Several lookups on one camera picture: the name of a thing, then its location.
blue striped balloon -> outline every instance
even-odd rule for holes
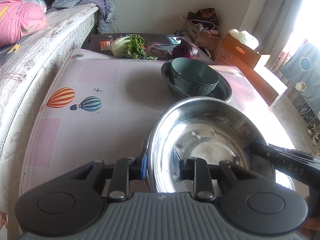
[[[78,108],[81,108],[81,109],[88,111],[88,112],[95,112],[100,109],[101,105],[102,105],[102,103],[99,98],[88,97],[88,98],[82,100],[82,102],[79,105],[70,106],[70,110],[77,110]]]

sunlight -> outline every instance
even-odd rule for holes
[[[293,55],[304,39],[320,49],[320,0],[303,0],[294,30],[283,51]]]

purple onion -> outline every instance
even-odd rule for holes
[[[181,43],[172,50],[172,57],[186,57],[195,59],[198,55],[198,47],[186,40],[181,39]]]

hot air balloon print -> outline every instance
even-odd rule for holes
[[[72,102],[75,95],[76,93],[72,88],[69,88],[69,87],[61,88],[49,98],[48,102],[40,108],[40,111],[42,111],[42,109],[45,106],[48,106],[51,108],[64,107],[67,104]]]
[[[95,112],[98,111],[101,107],[101,100],[97,97],[87,97],[86,99],[82,100],[79,105],[72,105],[70,106],[70,110],[77,110],[81,108],[88,112]]]
[[[83,57],[83,56],[84,56],[83,54],[76,54],[76,55],[72,56],[71,58],[74,59],[76,57]]]

dark green ceramic bowl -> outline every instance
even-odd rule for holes
[[[191,58],[175,58],[170,70],[173,85],[190,96],[206,96],[219,82],[215,70]]]

